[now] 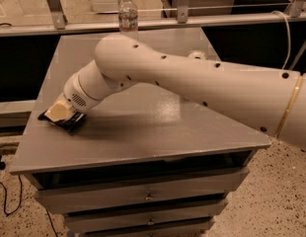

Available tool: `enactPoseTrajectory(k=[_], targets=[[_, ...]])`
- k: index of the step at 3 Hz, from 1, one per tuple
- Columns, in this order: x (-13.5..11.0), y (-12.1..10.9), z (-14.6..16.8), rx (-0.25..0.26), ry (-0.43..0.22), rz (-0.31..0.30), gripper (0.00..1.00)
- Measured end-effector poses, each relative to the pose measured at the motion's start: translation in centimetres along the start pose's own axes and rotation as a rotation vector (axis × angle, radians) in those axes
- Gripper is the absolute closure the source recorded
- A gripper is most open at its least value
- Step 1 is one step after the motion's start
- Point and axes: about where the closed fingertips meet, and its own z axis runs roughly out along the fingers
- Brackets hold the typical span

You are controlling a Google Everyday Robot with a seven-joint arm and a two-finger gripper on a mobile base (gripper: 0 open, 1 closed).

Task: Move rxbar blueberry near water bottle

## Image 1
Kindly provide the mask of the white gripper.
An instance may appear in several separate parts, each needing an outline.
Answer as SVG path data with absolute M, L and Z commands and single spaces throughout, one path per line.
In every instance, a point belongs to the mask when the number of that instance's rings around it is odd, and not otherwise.
M 44 115 L 53 122 L 71 119 L 76 110 L 86 113 L 93 108 L 94 100 L 81 88 L 77 73 L 72 75 L 64 85 L 63 94 L 45 111 Z

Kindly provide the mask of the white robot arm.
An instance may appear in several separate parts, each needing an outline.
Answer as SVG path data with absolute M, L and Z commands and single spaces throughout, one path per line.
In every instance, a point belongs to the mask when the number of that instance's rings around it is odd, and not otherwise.
M 306 151 L 306 73 L 159 52 L 122 34 L 102 38 L 39 117 L 73 129 L 105 98 L 148 83 Z

